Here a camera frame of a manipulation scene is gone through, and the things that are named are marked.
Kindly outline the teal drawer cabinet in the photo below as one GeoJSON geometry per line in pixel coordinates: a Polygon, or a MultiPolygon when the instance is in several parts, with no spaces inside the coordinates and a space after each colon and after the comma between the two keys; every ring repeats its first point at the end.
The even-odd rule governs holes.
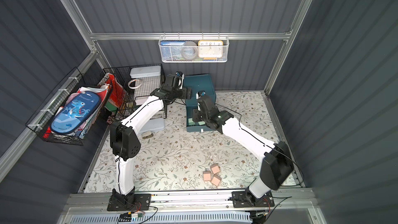
{"type": "Polygon", "coordinates": [[[209,74],[186,76],[183,81],[184,88],[191,88],[191,98],[186,100],[186,129],[188,132],[207,132],[211,131],[204,123],[193,122],[193,110],[198,108],[197,93],[204,91],[209,95],[213,102],[216,101],[216,92],[209,74]]]}

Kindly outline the pink plug top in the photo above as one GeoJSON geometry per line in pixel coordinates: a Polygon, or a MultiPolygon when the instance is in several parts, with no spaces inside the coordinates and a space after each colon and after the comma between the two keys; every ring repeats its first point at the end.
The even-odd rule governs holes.
{"type": "Polygon", "coordinates": [[[220,166],[217,165],[217,164],[211,165],[211,166],[210,166],[210,170],[211,170],[212,174],[214,174],[214,175],[216,175],[216,174],[218,174],[218,173],[221,172],[220,166]]]}

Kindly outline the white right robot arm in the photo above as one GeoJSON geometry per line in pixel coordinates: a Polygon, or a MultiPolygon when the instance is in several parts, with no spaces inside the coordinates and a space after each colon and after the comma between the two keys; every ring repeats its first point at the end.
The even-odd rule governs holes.
{"type": "Polygon", "coordinates": [[[278,190],[294,170],[287,144],[274,143],[244,126],[230,112],[220,111],[204,91],[199,91],[196,98],[193,121],[203,121],[213,131],[237,141],[260,161],[259,176],[245,190],[244,201],[253,206],[270,191],[278,190]]]}

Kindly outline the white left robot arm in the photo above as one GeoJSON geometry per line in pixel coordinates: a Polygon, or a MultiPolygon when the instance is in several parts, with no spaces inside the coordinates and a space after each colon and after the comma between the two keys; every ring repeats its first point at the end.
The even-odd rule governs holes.
{"type": "Polygon", "coordinates": [[[134,158],[141,150],[138,138],[144,125],[167,104],[176,99],[191,98],[192,89],[184,88],[185,75],[177,71],[175,75],[167,75],[160,88],[154,89],[147,100],[132,114],[122,121],[114,121],[110,126],[110,146],[116,162],[116,186],[112,199],[124,208],[135,205],[135,186],[133,182],[134,158]]]}

